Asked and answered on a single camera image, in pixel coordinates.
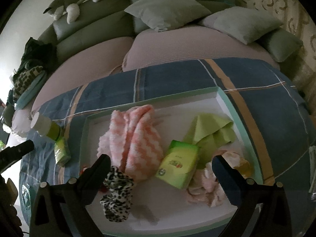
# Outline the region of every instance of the tray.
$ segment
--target tray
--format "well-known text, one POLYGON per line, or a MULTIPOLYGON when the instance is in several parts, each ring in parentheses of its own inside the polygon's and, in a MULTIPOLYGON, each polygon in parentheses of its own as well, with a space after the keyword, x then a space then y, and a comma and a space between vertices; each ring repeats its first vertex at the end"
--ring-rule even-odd
MULTIPOLYGON (((247 132, 232 103, 220 88, 184 92, 115 109, 125 111, 144 104, 152 104, 155 108, 155 117, 159 122, 156 129, 162 137, 164 150, 167 150, 171 140, 182 140, 193 118, 199 113, 214 113, 231 118, 237 139, 228 146, 253 165, 254 173, 251 177, 257 183, 263 183, 260 166, 247 132)), ((99 137, 108 130, 113 110, 87 118, 81 142, 81 166, 89 166, 96 161, 99 137)), ((133 190, 131 214, 122 223, 109 222, 105 218, 99 203, 103 195, 100 192, 86 209, 102 233, 127 237, 184 236, 203 232, 226 224, 237 209, 228 199, 214 208, 204 204, 187 204, 183 192, 155 177, 139 183, 133 190)))

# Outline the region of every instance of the logo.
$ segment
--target logo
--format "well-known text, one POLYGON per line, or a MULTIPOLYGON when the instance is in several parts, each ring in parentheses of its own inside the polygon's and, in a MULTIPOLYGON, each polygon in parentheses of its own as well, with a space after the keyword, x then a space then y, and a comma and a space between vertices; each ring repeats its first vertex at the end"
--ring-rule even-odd
POLYGON ((163 169, 163 168, 160 169, 159 172, 158 172, 158 174, 159 174, 160 176, 163 176, 165 173, 166 173, 166 170, 163 169))
POLYGON ((179 161, 169 161, 168 164, 175 166, 176 168, 182 168, 182 164, 179 161))

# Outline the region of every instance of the pink striped towel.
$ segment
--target pink striped towel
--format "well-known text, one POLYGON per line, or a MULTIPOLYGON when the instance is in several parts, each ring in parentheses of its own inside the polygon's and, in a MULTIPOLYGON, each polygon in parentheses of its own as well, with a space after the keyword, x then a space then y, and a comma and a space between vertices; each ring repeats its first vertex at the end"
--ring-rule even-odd
POLYGON ((155 175, 163 158, 160 136, 153 127, 152 105, 113 111, 109 130, 100 137, 98 154, 107 154, 113 166, 135 182, 155 175))

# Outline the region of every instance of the leopard print cloth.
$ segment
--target leopard print cloth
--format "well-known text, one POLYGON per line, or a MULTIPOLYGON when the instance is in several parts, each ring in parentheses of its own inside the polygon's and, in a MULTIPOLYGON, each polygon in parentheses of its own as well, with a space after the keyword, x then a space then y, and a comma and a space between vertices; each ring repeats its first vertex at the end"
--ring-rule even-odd
POLYGON ((110 222, 127 220, 132 205, 133 179, 112 166, 103 184, 111 191, 100 200, 105 217, 110 222))

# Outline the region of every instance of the yellow cloth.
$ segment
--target yellow cloth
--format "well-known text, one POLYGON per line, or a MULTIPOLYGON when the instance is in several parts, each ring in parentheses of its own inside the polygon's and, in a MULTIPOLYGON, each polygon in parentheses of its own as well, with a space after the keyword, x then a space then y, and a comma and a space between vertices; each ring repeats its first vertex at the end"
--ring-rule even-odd
POLYGON ((231 119, 212 113, 202 113, 193 119, 183 142, 200 147, 198 169, 205 168, 205 164, 212 160, 215 150, 235 141, 236 135, 232 126, 231 119))

